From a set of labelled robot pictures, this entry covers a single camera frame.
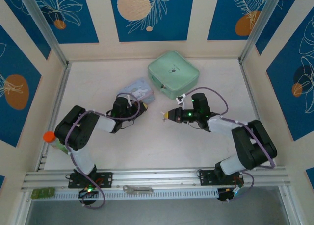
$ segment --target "white cable tie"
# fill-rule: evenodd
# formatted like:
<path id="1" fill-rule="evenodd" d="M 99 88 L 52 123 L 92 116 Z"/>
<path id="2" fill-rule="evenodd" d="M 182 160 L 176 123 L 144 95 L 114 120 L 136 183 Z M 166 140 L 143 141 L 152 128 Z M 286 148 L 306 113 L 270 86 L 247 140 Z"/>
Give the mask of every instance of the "white cable tie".
<path id="1" fill-rule="evenodd" d="M 132 107 L 132 103 L 131 103 L 131 101 L 130 101 L 130 96 L 129 96 L 129 94 L 127 94 L 127 100 L 128 100 L 128 104 L 130 105 L 130 107 Z"/>
<path id="2" fill-rule="evenodd" d="M 181 104 L 181 100 L 178 99 L 178 97 L 176 97 L 177 103 L 180 105 Z"/>
<path id="3" fill-rule="evenodd" d="M 240 188 L 239 188 L 239 186 L 237 186 L 236 188 L 233 189 L 232 192 L 236 194 L 239 190 L 240 190 Z"/>

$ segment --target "white table surface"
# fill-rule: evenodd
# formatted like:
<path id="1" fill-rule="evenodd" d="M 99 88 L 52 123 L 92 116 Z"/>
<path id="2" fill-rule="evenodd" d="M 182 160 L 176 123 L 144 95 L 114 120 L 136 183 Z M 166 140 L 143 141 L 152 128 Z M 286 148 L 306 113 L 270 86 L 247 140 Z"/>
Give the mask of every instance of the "white table surface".
<path id="1" fill-rule="evenodd" d="M 147 78 L 152 59 L 75 62 L 58 114 L 57 123 L 80 105 L 86 110 L 105 113 L 112 108 L 116 91 L 140 77 Z M 196 87 L 207 86 L 218 91 L 228 102 L 226 117 L 251 121 L 255 119 L 250 98 L 237 60 L 189 59 L 201 74 Z M 94 130 L 88 145 L 98 169 L 151 169 L 212 167 L 236 152 L 232 139 L 217 133 L 197 130 L 188 124 L 163 121 L 162 112 L 177 108 L 177 102 L 160 93 L 147 78 L 155 101 L 130 128 L 116 134 Z M 205 92 L 212 111 L 221 113 L 224 103 L 216 94 Z M 192 107 L 190 96 L 186 108 Z M 73 169 L 66 154 L 49 147 L 45 170 Z"/>

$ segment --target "floor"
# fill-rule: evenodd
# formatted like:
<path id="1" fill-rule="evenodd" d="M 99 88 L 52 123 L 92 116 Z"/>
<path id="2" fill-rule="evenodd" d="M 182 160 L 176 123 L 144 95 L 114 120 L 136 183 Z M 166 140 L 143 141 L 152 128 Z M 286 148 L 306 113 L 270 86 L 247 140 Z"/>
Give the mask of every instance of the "floor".
<path id="1" fill-rule="evenodd" d="M 109 200 L 91 211 L 78 201 L 32 202 L 26 225 L 288 225 L 278 188 L 217 199 Z"/>
<path id="2" fill-rule="evenodd" d="M 147 169 L 212 167 L 233 155 L 232 139 L 193 129 L 187 124 L 163 121 L 161 112 L 178 105 L 156 90 L 147 77 L 151 59 L 76 62 L 72 64 L 68 83 L 57 117 L 59 123 L 74 105 L 105 113 L 112 108 L 116 91 L 145 77 L 154 89 L 155 101 L 135 124 L 116 134 L 94 130 L 88 144 L 98 169 Z M 235 59 L 190 59 L 201 74 L 196 87 L 217 90 L 227 100 L 230 111 L 225 116 L 241 121 L 255 119 L 254 111 Z M 225 110 L 216 94 L 205 92 L 212 111 Z M 190 97 L 187 108 L 192 107 Z M 49 148 L 45 170 L 72 169 L 68 155 Z"/>

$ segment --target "purple cable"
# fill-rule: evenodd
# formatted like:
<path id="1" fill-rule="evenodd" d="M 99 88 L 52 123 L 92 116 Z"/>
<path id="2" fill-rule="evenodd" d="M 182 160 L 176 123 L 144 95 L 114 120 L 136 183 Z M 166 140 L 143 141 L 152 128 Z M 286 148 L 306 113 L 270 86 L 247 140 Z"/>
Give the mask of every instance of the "purple cable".
<path id="1" fill-rule="evenodd" d="M 95 113 L 95 114 L 97 114 L 97 115 L 105 116 L 105 117 L 110 118 L 110 119 L 113 119 L 113 120 L 130 120 L 130 119 L 133 119 L 134 117 L 136 117 L 137 114 L 138 114 L 139 111 L 140 111 L 140 102 L 139 102 L 139 100 L 136 98 L 136 96 L 134 96 L 134 95 L 131 94 L 131 93 L 119 93 L 116 97 L 118 97 L 120 94 L 130 95 L 130 96 L 132 96 L 132 97 L 135 99 L 135 101 L 137 102 L 137 104 L 138 104 L 137 112 L 136 112 L 133 116 L 131 116 L 131 117 L 126 117 L 126 118 L 122 118 L 122 117 L 120 118 L 120 117 L 111 117 L 111 116 L 107 116 L 107 115 L 105 115 L 105 114 L 102 114 L 102 113 L 96 112 L 96 111 L 85 111 L 85 112 L 84 112 L 83 114 L 81 114 L 81 115 L 78 117 L 78 119 L 73 123 L 72 127 L 70 128 L 70 131 L 68 132 L 67 136 L 65 137 L 64 146 L 65 146 L 65 148 L 68 150 L 68 152 L 70 152 L 70 157 L 71 157 L 71 160 L 72 160 L 72 162 L 73 162 L 75 168 L 77 169 L 77 171 L 78 171 L 81 175 L 83 175 L 86 179 L 88 179 L 88 180 L 101 192 L 101 194 L 102 194 L 102 196 L 103 196 L 103 198 L 104 198 L 104 199 L 103 199 L 103 203 L 102 203 L 100 206 L 91 207 L 91 206 L 85 206 L 85 204 L 84 204 L 84 197 L 83 197 L 83 198 L 82 198 L 82 204 L 83 204 L 83 206 L 84 206 L 85 208 L 88 208 L 88 209 L 100 209 L 101 207 L 103 207 L 103 205 L 105 204 L 105 194 L 104 194 L 104 192 L 102 191 L 102 189 L 100 188 L 100 186 L 99 186 L 96 182 L 94 182 L 88 175 L 86 175 L 86 174 L 80 169 L 80 167 L 77 165 L 77 163 L 76 163 L 76 161 L 75 161 L 75 159 L 74 159 L 74 157 L 73 157 L 73 155 L 72 155 L 72 148 L 69 147 L 69 145 L 68 145 L 68 140 L 69 140 L 69 137 L 70 137 L 70 135 L 71 135 L 73 129 L 77 126 L 77 124 L 81 121 L 81 119 L 82 119 L 85 115 L 87 115 L 88 113 Z"/>
<path id="2" fill-rule="evenodd" d="M 249 176 L 252 178 L 251 186 L 250 186 L 243 194 L 239 195 L 239 196 L 236 197 L 236 198 L 230 199 L 229 202 L 230 202 L 230 201 L 235 201 L 235 200 L 237 200 L 237 199 L 239 199 L 239 198 L 241 198 L 241 197 L 244 197 L 244 196 L 245 196 L 246 194 L 248 194 L 248 193 L 252 190 L 252 188 L 253 188 L 253 185 L 254 185 L 254 177 L 253 177 L 253 175 L 251 175 L 250 173 L 245 172 L 245 171 L 242 171 L 242 173 L 243 173 L 243 174 L 246 174 L 246 175 L 249 175 Z"/>
<path id="3" fill-rule="evenodd" d="M 260 168 L 267 168 L 267 169 L 273 169 L 273 168 L 275 167 L 275 163 L 274 163 L 273 159 L 269 156 L 269 154 L 267 153 L 266 149 L 265 149 L 264 146 L 261 144 L 261 142 L 257 139 L 257 137 L 255 136 L 255 134 L 253 133 L 253 131 L 252 131 L 247 125 L 245 125 L 244 123 L 241 123 L 241 122 L 239 122 L 239 121 L 235 121 L 235 120 L 232 120 L 232 119 L 224 118 L 224 117 L 222 116 L 222 115 L 226 114 L 226 113 L 229 111 L 229 106 L 228 106 L 226 100 L 223 98 L 223 96 L 222 96 L 220 93 L 218 93 L 216 90 L 211 89 L 211 88 L 208 88 L 208 87 L 199 87 L 199 88 L 195 88 L 195 89 L 193 89 L 193 90 L 187 92 L 185 95 L 187 96 L 187 95 L 189 95 L 190 93 L 192 93 L 192 92 L 194 92 L 194 91 L 196 91 L 196 90 L 199 90 L 199 89 L 207 89 L 207 90 L 210 90 L 210 91 L 216 93 L 216 94 L 223 100 L 223 102 L 225 103 L 225 106 L 226 106 L 226 110 L 225 110 L 223 113 L 220 114 L 220 118 L 221 118 L 222 120 L 229 121 L 229 122 L 236 123 L 236 124 L 238 124 L 238 125 L 243 126 L 243 127 L 250 133 L 250 135 L 253 137 L 253 139 L 256 141 L 256 143 L 259 145 L 259 147 L 261 148 L 262 152 L 265 154 L 267 160 L 270 162 L 270 165 L 271 165 L 271 166 L 263 166 L 263 165 L 260 165 L 260 166 L 258 166 L 258 167 L 260 167 Z M 251 184 L 251 186 L 249 187 L 249 189 L 248 189 L 246 192 L 244 192 L 244 193 L 241 194 L 240 196 L 238 196 L 238 197 L 236 197 L 236 198 L 233 198 L 233 199 L 231 199 L 231 200 L 229 200 L 229 201 L 234 201 L 234 200 L 236 200 L 236 199 L 238 199 L 238 198 L 241 198 L 241 197 L 245 196 L 245 195 L 246 195 L 248 192 L 250 192 L 250 191 L 252 190 L 252 188 L 253 188 L 253 185 L 254 185 L 254 177 L 253 177 L 253 175 L 251 175 L 250 173 L 246 172 L 246 170 L 242 171 L 242 173 L 243 173 L 243 174 L 246 174 L 246 175 L 249 175 L 249 176 L 252 178 L 252 184 Z"/>

